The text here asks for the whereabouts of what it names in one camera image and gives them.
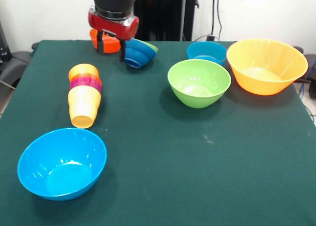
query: orange bowl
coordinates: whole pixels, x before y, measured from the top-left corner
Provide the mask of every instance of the orange bowl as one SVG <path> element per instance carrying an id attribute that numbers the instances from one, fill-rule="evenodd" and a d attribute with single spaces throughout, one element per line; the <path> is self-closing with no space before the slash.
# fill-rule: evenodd
<path id="1" fill-rule="evenodd" d="M 306 58 L 283 42 L 253 38 L 234 43 L 227 51 L 237 83 L 253 94 L 273 95 L 303 76 Z"/>

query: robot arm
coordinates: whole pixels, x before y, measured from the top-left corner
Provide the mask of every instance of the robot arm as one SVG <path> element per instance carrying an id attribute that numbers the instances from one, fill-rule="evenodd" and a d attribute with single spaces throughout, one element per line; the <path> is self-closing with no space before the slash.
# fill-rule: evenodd
<path id="1" fill-rule="evenodd" d="M 136 35 L 139 19 L 133 15 L 134 0 L 94 0 L 89 24 L 98 30 L 98 51 L 103 51 L 103 32 L 120 40 L 120 59 L 125 59 L 125 41 Z"/>

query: floor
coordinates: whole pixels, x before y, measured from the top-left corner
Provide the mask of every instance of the floor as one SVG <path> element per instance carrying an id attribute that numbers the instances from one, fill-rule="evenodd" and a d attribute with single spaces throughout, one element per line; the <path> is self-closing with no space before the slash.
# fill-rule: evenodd
<path id="1" fill-rule="evenodd" d="M 301 83 L 294 83 L 294 87 L 296 89 L 296 91 L 298 92 L 299 89 L 301 88 Z M 314 124 L 316 125 L 316 100 L 312 100 L 310 99 L 309 95 L 308 95 L 308 89 L 309 89 L 309 84 L 306 83 L 305 84 L 305 92 L 304 92 L 304 96 L 302 97 L 302 102 L 303 104 L 311 111 L 311 115 L 314 115 Z M 10 102 L 10 99 L 13 95 L 14 91 L 11 91 L 9 93 L 9 95 L 5 98 L 5 101 L 2 102 L 3 105 L 2 107 L 0 107 L 0 118 L 2 116 L 2 113 L 4 113 L 6 106 L 8 105 L 8 103 Z"/>

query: orange cup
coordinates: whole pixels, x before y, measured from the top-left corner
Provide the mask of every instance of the orange cup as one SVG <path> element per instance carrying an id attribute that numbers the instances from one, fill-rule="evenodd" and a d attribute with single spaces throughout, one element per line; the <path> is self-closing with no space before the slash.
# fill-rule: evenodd
<path id="1" fill-rule="evenodd" d="M 74 78 L 74 76 L 78 74 L 84 74 L 84 73 L 90 73 L 92 75 L 99 77 L 99 72 L 95 66 L 91 64 L 78 64 L 72 67 L 71 70 L 69 71 L 69 74 L 68 74 L 69 81 L 71 81 Z"/>
<path id="2" fill-rule="evenodd" d="M 90 74 L 90 73 L 77 74 L 71 79 L 70 83 L 73 82 L 74 80 L 78 79 L 78 78 L 81 78 L 81 77 L 89 77 L 89 78 L 95 79 L 95 80 L 97 80 L 100 83 L 100 85 L 102 85 L 102 81 L 100 80 L 100 78 L 97 77 L 96 75 L 93 75 L 93 74 Z"/>

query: green bowl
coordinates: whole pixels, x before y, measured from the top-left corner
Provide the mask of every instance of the green bowl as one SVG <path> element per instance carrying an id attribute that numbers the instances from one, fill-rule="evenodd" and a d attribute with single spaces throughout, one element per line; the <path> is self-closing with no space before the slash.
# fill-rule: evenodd
<path id="1" fill-rule="evenodd" d="M 154 46 L 154 45 L 152 45 L 152 44 L 150 44 L 150 43 L 148 43 L 148 42 L 144 42 L 144 41 L 141 41 L 141 40 L 139 40 L 139 39 L 135 39 L 135 40 L 138 40 L 138 41 L 140 41 L 140 42 L 146 44 L 147 46 L 151 47 L 151 48 L 155 51 L 155 53 L 157 53 L 157 52 L 159 51 L 159 49 L 158 49 L 156 46 Z"/>
<path id="2" fill-rule="evenodd" d="M 168 80 L 181 102 L 195 109 L 215 103 L 231 85 L 231 76 L 225 68 L 200 59 L 175 64 L 168 72 Z"/>

